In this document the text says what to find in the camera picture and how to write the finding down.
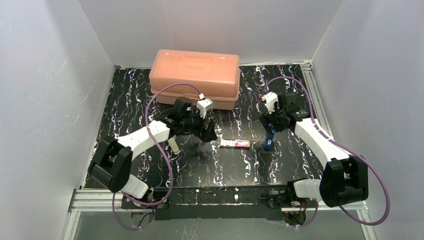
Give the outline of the red white staple box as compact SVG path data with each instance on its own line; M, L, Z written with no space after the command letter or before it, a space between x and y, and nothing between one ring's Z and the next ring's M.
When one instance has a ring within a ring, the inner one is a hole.
M220 147L222 148L233 148L233 149L249 149L251 143L249 140L243 139L222 139L220 141Z

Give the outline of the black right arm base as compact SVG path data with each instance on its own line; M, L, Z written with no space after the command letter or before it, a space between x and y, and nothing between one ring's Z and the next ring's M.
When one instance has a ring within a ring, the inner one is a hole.
M265 199L265 204L272 209L293 208L302 212L315 206L314 200L297 197L291 190L271 190L262 197Z

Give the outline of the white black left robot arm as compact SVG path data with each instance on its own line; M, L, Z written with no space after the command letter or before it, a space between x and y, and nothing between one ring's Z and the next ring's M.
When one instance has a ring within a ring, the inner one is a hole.
M134 158L157 143L176 136L194 135L204 143L217 140L214 120L205 123L213 106L213 101L208 98L193 104L190 99L179 97L173 107L163 111L148 126L118 138L102 138L88 167L88 175L112 193L122 192L137 200L147 199L153 188L131 174Z

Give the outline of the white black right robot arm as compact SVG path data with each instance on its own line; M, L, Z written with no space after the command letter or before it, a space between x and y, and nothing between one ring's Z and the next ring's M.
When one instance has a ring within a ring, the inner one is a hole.
M295 93L269 92L260 97L266 110L259 116L268 135L291 130L314 153L324 168L321 179L298 179L287 184L285 198L324 201L338 207L364 201L369 196L368 168L358 157L330 142L319 122L301 109Z

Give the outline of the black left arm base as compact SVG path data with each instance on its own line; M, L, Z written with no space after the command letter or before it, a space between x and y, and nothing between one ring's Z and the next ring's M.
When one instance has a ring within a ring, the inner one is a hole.
M169 203L171 192L163 189L148 190L141 198L136 198L129 193L123 192L123 196L135 207L158 209L161 205Z

